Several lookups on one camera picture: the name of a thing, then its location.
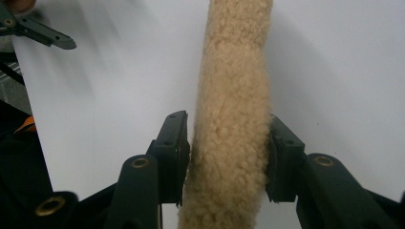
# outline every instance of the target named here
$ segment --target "orange object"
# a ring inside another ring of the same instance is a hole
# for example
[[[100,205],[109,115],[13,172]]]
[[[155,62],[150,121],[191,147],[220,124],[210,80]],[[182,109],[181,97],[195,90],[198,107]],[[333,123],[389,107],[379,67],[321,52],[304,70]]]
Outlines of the orange object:
[[[35,6],[36,0],[6,0],[4,3],[7,5],[12,13],[24,13],[29,11]]]
[[[35,120],[33,116],[29,116],[15,132],[15,135],[22,134],[22,133],[32,133],[36,132]]]

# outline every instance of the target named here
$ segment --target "sheepskin wool strip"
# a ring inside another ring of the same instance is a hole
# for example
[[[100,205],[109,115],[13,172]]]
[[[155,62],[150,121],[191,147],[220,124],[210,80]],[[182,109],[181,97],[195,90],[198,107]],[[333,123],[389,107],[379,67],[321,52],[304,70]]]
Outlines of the sheepskin wool strip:
[[[211,0],[179,229],[254,228],[271,121],[271,0]]]

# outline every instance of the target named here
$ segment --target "white backdrop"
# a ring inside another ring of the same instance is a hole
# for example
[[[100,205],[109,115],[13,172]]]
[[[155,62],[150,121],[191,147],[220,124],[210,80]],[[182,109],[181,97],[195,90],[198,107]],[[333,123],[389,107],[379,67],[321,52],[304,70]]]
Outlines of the white backdrop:
[[[14,38],[56,191],[81,199],[117,181],[165,116],[192,134],[208,1],[39,0],[62,51]],[[405,190],[405,2],[275,1],[266,45],[274,113],[307,153],[339,158],[364,185]],[[177,209],[164,206],[165,228]],[[264,197],[257,228],[299,228],[295,205]]]

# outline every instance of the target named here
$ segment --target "metal rivet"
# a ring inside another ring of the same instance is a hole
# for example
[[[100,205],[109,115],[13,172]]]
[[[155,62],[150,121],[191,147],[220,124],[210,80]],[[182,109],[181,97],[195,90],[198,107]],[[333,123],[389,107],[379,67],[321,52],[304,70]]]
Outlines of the metal rivet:
[[[149,165],[149,160],[147,158],[139,158],[132,161],[132,167],[139,169]]]
[[[39,217],[46,217],[61,209],[65,203],[66,199],[64,197],[51,197],[39,204],[35,209],[35,213]]]
[[[325,167],[330,167],[334,165],[333,160],[326,156],[317,156],[315,158],[315,162],[318,163],[319,165],[325,166]]]
[[[14,21],[12,19],[6,19],[6,20],[4,20],[4,25],[7,27],[13,26]]]

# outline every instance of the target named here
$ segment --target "clamp jaw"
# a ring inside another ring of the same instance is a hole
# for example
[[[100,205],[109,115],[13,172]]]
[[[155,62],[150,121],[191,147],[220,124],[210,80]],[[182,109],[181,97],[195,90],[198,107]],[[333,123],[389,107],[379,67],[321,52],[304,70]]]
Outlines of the clamp jaw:
[[[0,36],[27,36],[46,46],[55,45],[63,50],[76,48],[74,40],[27,17],[16,18],[0,1]]]

